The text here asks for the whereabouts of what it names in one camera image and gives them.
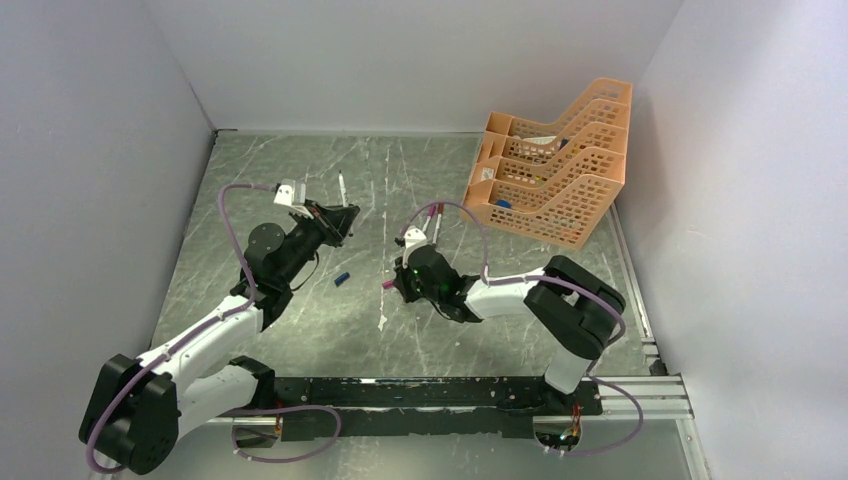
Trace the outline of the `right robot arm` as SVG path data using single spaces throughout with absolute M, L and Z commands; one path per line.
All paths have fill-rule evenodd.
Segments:
M 563 255 L 511 277 L 461 275 L 432 245 L 394 260 L 392 286 L 403 301 L 425 300 L 444 318 L 480 323 L 522 316 L 541 323 L 559 347 L 544 372 L 542 406 L 562 414 L 578 399 L 577 386 L 622 331 L 624 297 Z

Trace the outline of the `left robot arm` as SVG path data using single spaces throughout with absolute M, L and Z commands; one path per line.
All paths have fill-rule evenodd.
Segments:
M 274 413 L 272 368 L 241 356 L 214 374 L 207 371 L 282 316 L 301 269 L 318 259 L 322 246 L 342 246 L 359 213 L 356 205 L 306 200 L 291 214 L 292 230 L 275 223 L 256 226 L 246 244 L 235 247 L 241 267 L 237 283 L 210 313 L 157 348 L 109 359 L 79 429 L 90 468 L 147 474 L 178 440 L 213 418 Z

